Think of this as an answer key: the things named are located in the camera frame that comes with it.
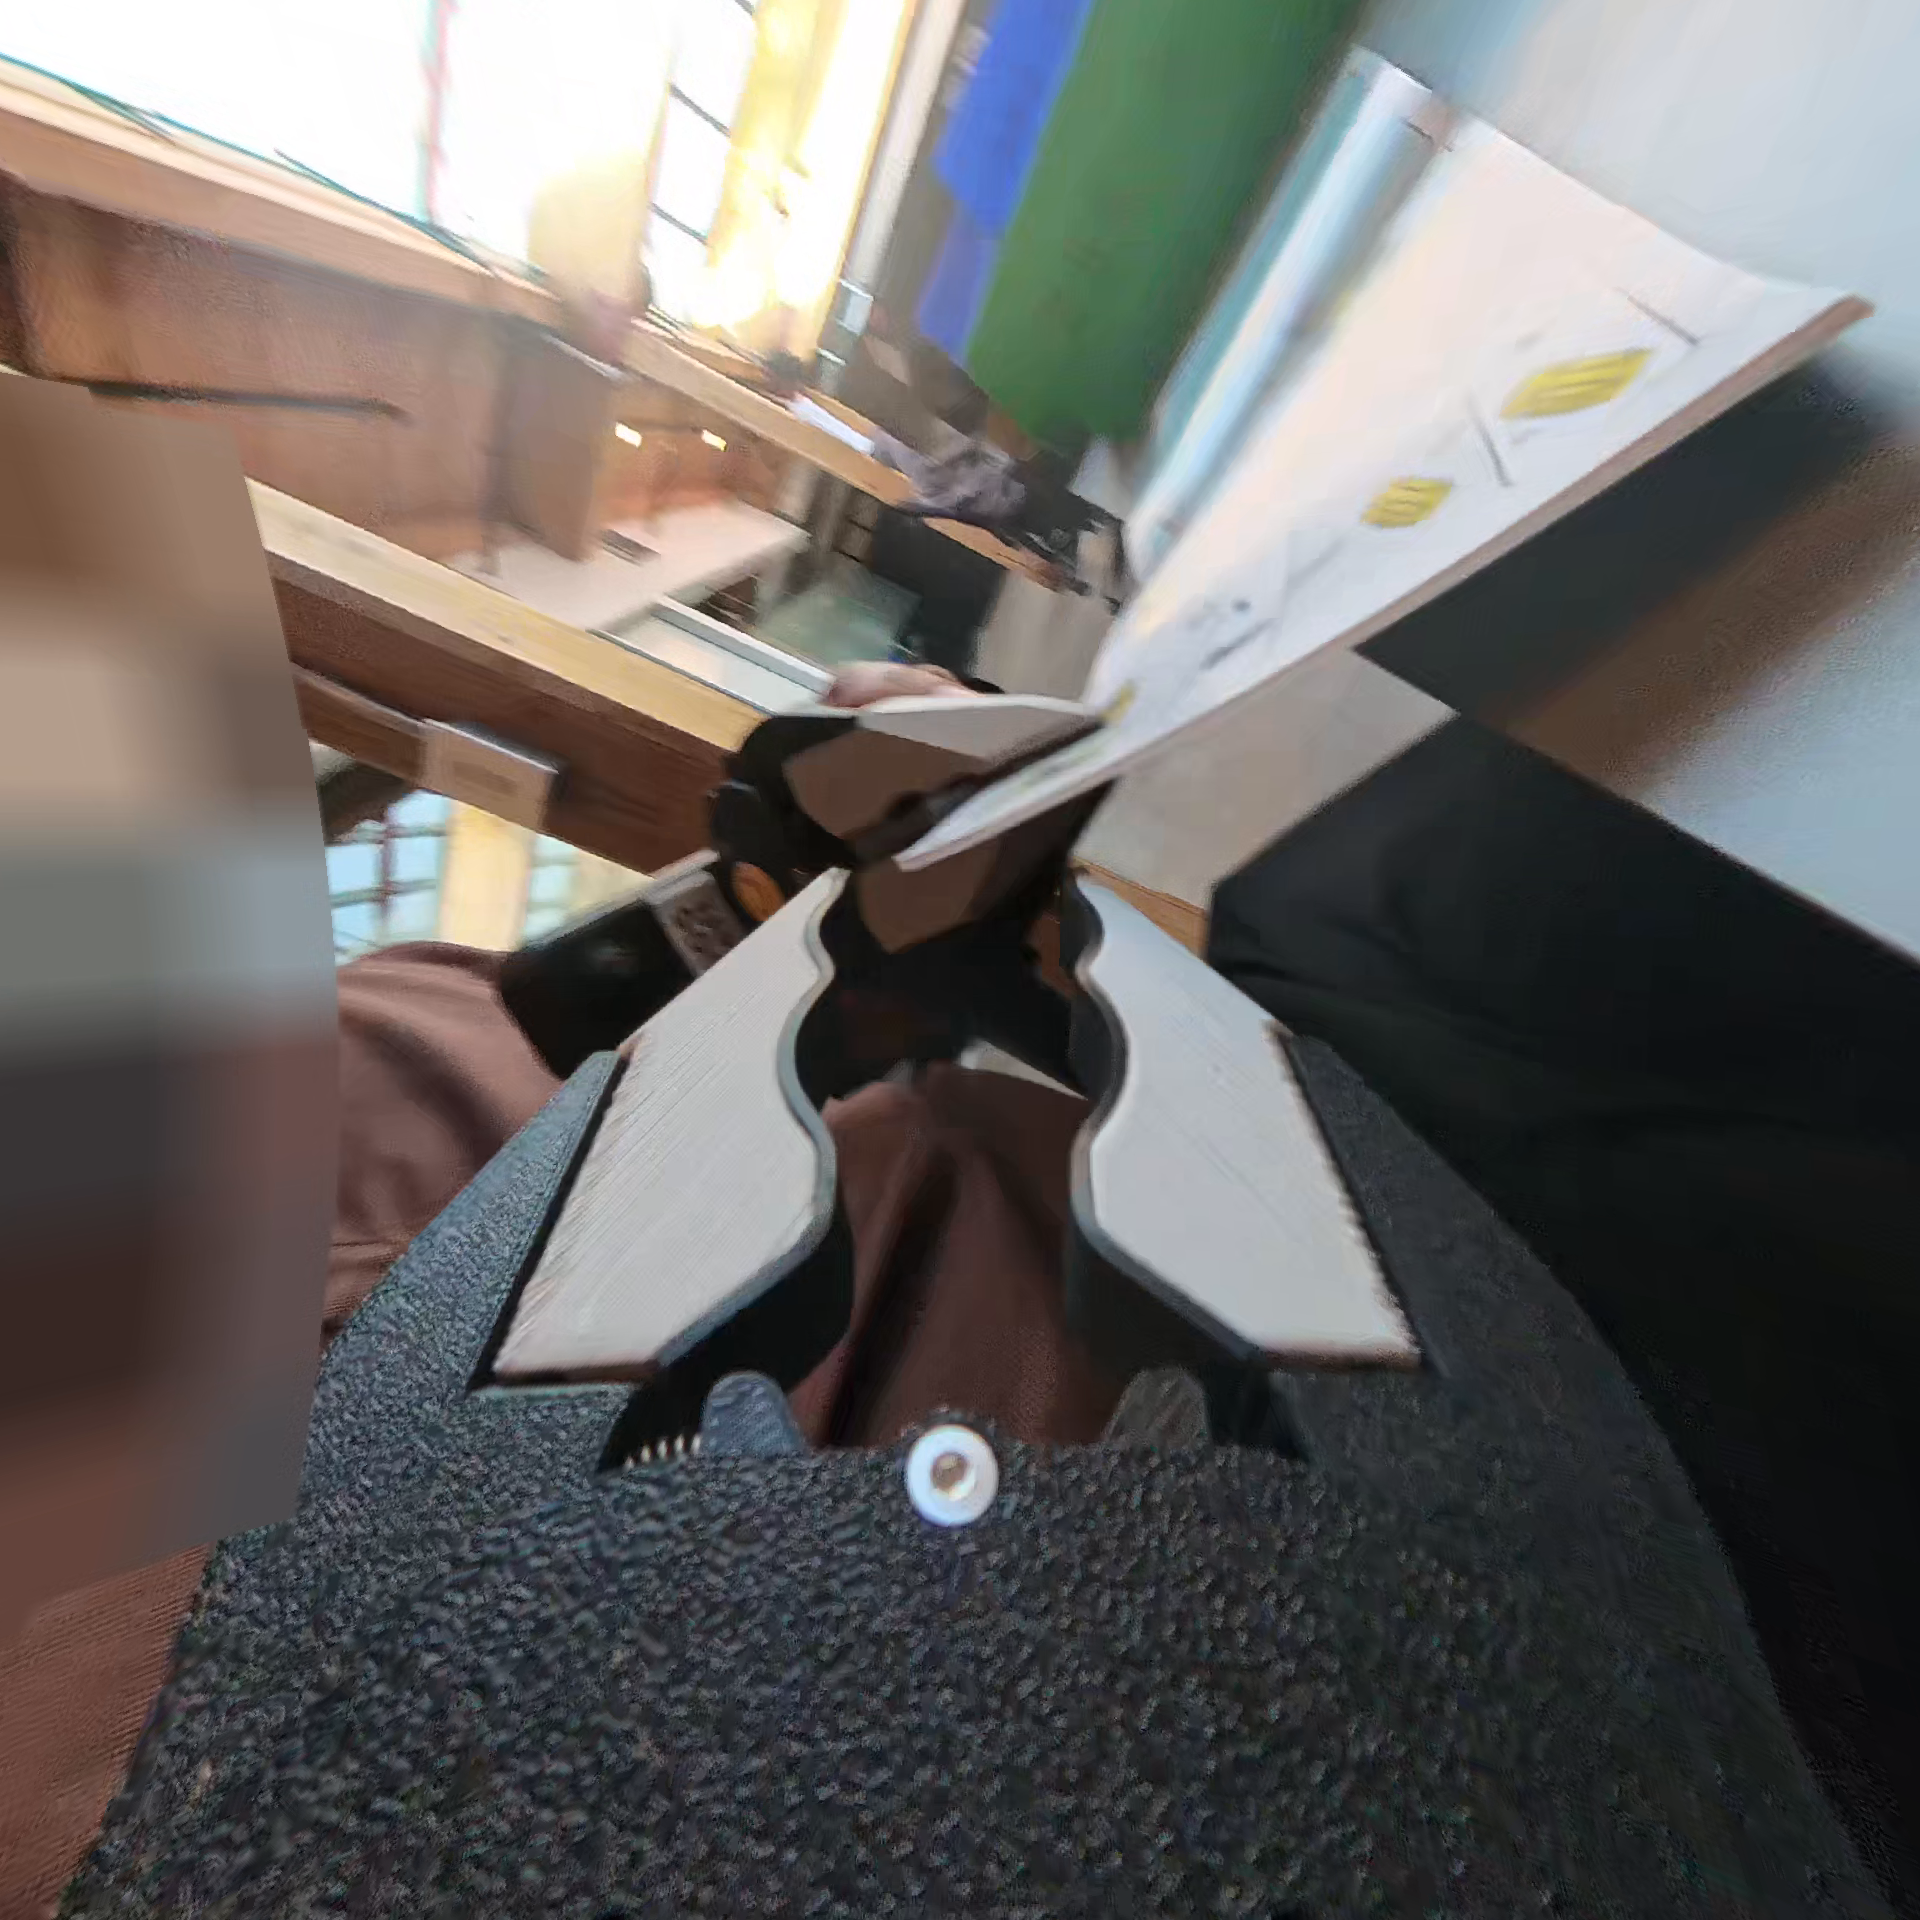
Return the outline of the wooden post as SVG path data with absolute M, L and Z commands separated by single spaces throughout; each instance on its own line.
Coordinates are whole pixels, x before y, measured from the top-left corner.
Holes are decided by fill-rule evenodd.
M 392 540 L 248 485 L 304 731 L 425 781 L 425 728 L 558 766 L 543 833 L 635 874 L 707 847 L 759 712 Z

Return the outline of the grey wall plate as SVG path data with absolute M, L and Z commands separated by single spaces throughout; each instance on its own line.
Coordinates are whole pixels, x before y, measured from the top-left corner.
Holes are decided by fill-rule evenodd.
M 483 728 L 424 719 L 412 787 L 517 828 L 543 833 L 564 787 L 564 763 Z

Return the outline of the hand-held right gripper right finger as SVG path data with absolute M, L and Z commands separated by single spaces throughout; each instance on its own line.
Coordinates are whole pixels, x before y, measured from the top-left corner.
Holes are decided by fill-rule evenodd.
M 1417 1371 L 1288 1034 L 1110 888 L 1066 884 L 1066 1313 L 1135 1367 Z

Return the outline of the person's left hand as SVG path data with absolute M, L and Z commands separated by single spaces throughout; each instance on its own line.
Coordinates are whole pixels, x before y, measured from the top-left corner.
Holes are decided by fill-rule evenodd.
M 855 712 L 896 699 L 969 699 L 981 690 L 931 660 L 854 660 L 841 666 L 819 702 Z

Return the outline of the white instruction booklet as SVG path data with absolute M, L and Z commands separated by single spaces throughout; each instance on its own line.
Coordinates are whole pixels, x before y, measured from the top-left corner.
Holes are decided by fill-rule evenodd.
M 1125 521 L 1094 731 L 982 787 L 911 874 L 1091 796 L 1317 779 L 1333 671 L 1873 315 L 1600 200 L 1374 50 L 1292 154 L 1207 381 Z

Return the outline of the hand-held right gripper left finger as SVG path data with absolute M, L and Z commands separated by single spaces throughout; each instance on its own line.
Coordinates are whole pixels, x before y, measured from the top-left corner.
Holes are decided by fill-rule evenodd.
M 759 1309 L 834 1227 L 797 1042 L 834 979 L 817 876 L 626 1045 L 492 1354 L 492 1380 L 651 1380 Z

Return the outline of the person's brown sweater torso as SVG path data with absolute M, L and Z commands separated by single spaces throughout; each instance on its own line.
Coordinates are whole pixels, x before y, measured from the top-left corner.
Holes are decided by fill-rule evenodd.
M 338 969 L 338 1210 L 322 1343 L 552 1102 L 502 957 L 385 946 Z M 1083 1445 L 1122 1388 L 1066 1336 L 1066 1158 L 1089 1106 L 933 1063 L 827 1108 L 854 1230 L 854 1321 L 790 1391 L 817 1447 L 880 1447 L 955 1408 Z M 2 1641 L 2 1918 L 54 1918 L 171 1670 L 209 1547 L 43 1600 Z

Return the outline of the person's legs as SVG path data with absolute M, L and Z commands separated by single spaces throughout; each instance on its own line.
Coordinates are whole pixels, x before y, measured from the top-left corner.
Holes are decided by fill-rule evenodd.
M 1917 1879 L 1917 968 L 1473 727 L 1241 862 L 1207 961 L 1582 1298 Z

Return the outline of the stack of blue bins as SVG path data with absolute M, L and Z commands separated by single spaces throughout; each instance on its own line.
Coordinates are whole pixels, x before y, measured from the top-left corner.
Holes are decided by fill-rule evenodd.
M 1094 3 L 996 3 L 974 79 L 946 114 L 933 151 L 946 232 L 915 328 L 961 366 L 1091 14 Z

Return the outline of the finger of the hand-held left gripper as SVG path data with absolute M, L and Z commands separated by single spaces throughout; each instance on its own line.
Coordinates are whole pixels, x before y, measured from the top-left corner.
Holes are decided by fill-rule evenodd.
M 784 754 L 798 812 L 846 847 L 921 835 L 974 794 L 1100 728 L 1091 709 L 1046 694 L 900 694 L 819 709 L 830 731 Z
M 1024 928 L 1053 900 L 1066 857 L 1100 803 L 1104 788 L 1094 787 L 927 870 L 911 874 L 900 859 L 880 859 L 859 870 L 859 925 L 891 957 L 1003 917 Z

